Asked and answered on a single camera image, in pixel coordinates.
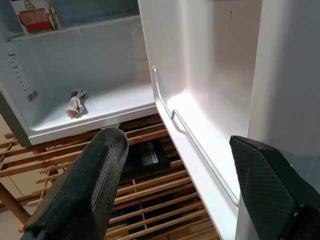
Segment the black rubber pad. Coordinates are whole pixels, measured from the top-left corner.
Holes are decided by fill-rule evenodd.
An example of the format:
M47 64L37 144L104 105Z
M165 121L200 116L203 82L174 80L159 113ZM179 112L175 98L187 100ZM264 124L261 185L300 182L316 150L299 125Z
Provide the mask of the black rubber pad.
M275 148L239 136L230 145L243 202L260 240L320 239L320 196Z

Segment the wooden rack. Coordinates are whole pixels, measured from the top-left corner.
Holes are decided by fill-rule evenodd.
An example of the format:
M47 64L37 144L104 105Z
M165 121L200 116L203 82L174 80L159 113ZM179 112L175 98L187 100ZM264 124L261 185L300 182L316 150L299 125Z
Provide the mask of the wooden rack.
M126 133L131 145L160 139L170 167L119 185L106 239L130 240L147 236L153 240L164 240L170 236L170 239L181 240L218 240L217 232L160 117L152 115L125 122L119 128ZM32 193L37 199L27 203L30 207L37 206L52 183L73 163L97 132L99 130L30 147L18 146L19 142L12 133L5 134L8 141L0 144L0 149L4 149L0 153L0 178L39 170L43 177L36 183L41 187ZM10 159L28 152L33 155ZM2 184L0 200L23 225L27 223L30 215Z

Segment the food package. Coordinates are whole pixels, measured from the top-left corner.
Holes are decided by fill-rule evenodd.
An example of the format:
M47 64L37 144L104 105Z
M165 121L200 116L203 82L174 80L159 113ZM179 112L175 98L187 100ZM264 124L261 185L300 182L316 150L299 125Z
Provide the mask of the food package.
M53 0L11 0L26 35L61 29Z
M77 118L84 111L86 96L87 91L85 91L82 87L76 91L71 92L71 99L69 101L68 107L66 108L66 114L70 118Z

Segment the refrigerator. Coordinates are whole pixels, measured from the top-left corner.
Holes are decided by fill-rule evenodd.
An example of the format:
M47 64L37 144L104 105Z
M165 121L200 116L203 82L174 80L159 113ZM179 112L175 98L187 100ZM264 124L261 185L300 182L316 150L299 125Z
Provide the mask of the refrigerator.
M25 35L1 2L0 110L23 146L159 113L222 240L258 239L232 135L277 148L320 193L319 1L53 3L62 29Z

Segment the wooden slatted floor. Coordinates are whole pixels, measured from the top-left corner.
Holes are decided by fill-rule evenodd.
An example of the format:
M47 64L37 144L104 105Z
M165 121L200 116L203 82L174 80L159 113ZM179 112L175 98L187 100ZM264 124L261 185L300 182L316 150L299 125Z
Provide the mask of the wooden slatted floor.
M131 145L160 139L170 168L136 176L119 185L106 239L218 240L217 232L159 116L125 122L119 128L125 131ZM0 153L0 178L38 170L43 177L36 181L39 190L32 193L38 198L28 202L28 206L37 206L52 183L98 131L31 147L18 147L19 142L13 134L6 134L8 141L0 144L0 149L4 149ZM34 154L10 159L28 152Z

